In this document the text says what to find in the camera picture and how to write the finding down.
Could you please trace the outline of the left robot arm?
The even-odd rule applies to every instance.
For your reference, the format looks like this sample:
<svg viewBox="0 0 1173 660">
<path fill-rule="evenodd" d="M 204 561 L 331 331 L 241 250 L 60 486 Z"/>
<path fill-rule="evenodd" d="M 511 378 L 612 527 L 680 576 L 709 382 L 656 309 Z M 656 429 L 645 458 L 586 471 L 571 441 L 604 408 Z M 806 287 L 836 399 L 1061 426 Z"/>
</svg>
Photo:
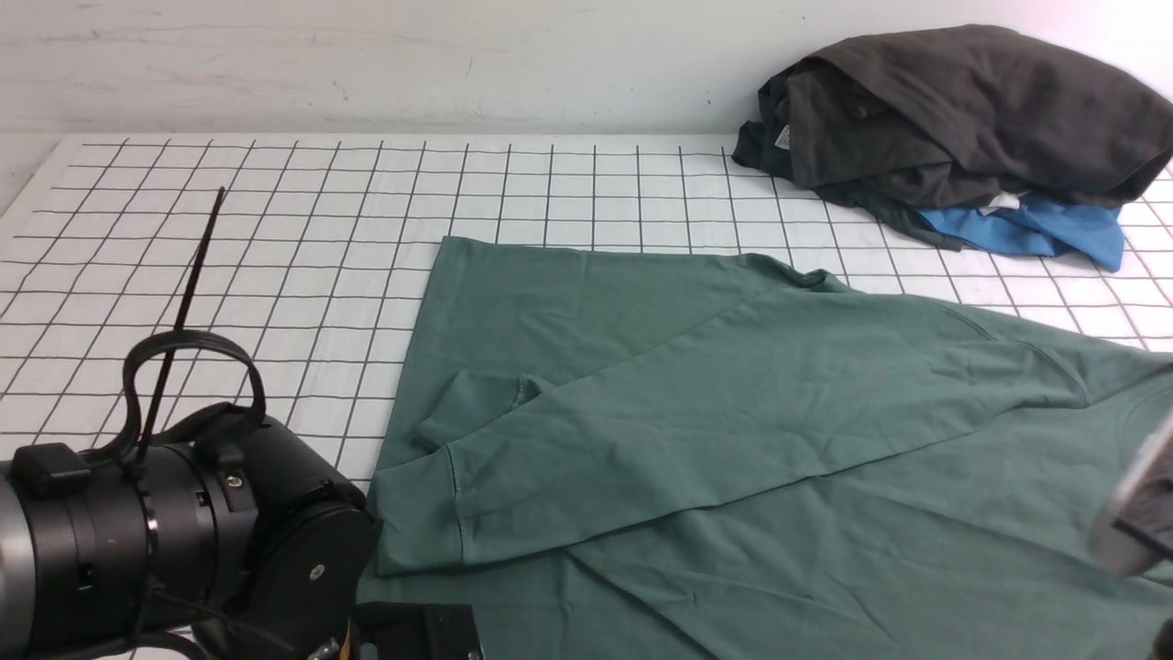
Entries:
<svg viewBox="0 0 1173 660">
<path fill-rule="evenodd" d="M 201 659 L 339 649 L 381 523 L 276 419 L 219 402 L 181 419 L 138 478 L 69 445 L 4 463 L 4 658 L 172 647 Z"/>
</svg>

